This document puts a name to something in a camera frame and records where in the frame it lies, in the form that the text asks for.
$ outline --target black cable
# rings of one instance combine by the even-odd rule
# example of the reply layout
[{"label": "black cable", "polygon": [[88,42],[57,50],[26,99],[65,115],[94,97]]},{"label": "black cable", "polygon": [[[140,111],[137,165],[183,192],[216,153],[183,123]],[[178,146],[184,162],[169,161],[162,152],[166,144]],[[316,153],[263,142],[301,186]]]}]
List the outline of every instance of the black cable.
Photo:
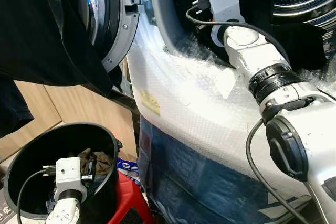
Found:
[{"label": "black cable", "polygon": [[45,172],[45,170],[39,170],[38,172],[32,174],[31,176],[29,176],[26,181],[23,183],[20,193],[19,193],[19,197],[17,198],[17,222],[18,224],[22,224],[21,222],[21,209],[20,209],[20,205],[21,205],[21,198],[22,198],[22,193],[23,190],[25,189],[25,186],[27,185],[27,183],[34,178],[35,176],[39,175],[39,174],[43,174]]},{"label": "black cable", "polygon": [[265,180],[265,178],[262,176],[260,171],[258,170],[257,166],[255,165],[252,154],[251,154],[251,142],[254,134],[257,132],[259,127],[263,124],[262,119],[260,119],[257,124],[252,128],[250,133],[248,134],[247,140],[246,140],[246,156],[248,163],[250,164],[250,167],[254,174],[257,176],[258,180],[263,184],[263,186],[266,187],[266,189],[289,211],[291,212],[296,218],[298,218],[302,223],[304,224],[310,224],[305,217],[303,217],[299,212],[297,212],[290,204],[286,202],[284,198],[282,198],[271,186],[270,184]]},{"label": "black cable", "polygon": [[271,42],[275,47],[276,49],[279,51],[279,53],[284,57],[284,59],[290,64],[289,62],[289,58],[288,58],[288,55],[285,51],[285,49],[283,48],[283,46],[269,33],[265,32],[264,30],[254,26],[254,25],[251,25],[251,24],[248,24],[248,23],[242,23],[242,22],[212,22],[212,21],[201,21],[201,20],[198,20],[198,19],[195,19],[193,18],[191,15],[190,15],[190,12],[192,10],[195,10],[197,9],[197,6],[193,6],[191,7],[190,9],[187,10],[187,12],[185,13],[185,16],[187,17],[187,19],[189,19],[191,22],[195,23],[195,24],[199,24],[199,25],[203,25],[203,26],[217,26],[217,25],[224,25],[224,26],[239,26],[239,27],[245,27],[245,28],[249,28],[249,29],[252,29],[254,31],[257,31],[258,33],[264,35],[264,37],[269,41]]}]

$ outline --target bubble wrap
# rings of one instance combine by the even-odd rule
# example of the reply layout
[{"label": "bubble wrap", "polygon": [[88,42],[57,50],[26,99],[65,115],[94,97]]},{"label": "bubble wrap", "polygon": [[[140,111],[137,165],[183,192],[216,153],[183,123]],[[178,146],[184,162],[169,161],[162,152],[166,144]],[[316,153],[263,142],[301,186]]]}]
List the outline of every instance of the bubble wrap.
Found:
[{"label": "bubble wrap", "polygon": [[[200,49],[195,40],[181,43],[187,54],[167,52],[158,28],[141,16],[127,56],[140,113],[197,152],[255,178],[245,142],[260,119],[257,103],[234,69],[215,65],[212,53]],[[264,127],[256,133],[251,151],[260,171],[280,194],[286,198],[308,195],[302,183],[284,175],[271,160]]]}]

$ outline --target red stool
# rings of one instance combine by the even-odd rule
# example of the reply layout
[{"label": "red stool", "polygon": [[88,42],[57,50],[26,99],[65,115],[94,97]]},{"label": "red stool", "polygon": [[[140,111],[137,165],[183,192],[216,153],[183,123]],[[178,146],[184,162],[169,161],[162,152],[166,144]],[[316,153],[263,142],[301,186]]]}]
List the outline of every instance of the red stool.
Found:
[{"label": "red stool", "polygon": [[126,216],[131,210],[136,210],[143,224],[154,224],[154,218],[143,198],[139,187],[126,175],[119,172],[117,185],[117,210],[108,224],[131,223],[126,221]]}]

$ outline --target washing machine door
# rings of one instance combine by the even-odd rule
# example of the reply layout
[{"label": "washing machine door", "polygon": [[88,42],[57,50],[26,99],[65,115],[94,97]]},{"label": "washing machine door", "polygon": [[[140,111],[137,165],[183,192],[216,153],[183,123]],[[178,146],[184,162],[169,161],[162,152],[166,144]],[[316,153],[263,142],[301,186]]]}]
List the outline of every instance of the washing machine door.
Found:
[{"label": "washing machine door", "polygon": [[140,0],[87,0],[87,22],[80,15],[89,37],[107,72],[126,56],[135,36],[139,14],[144,11]]}]

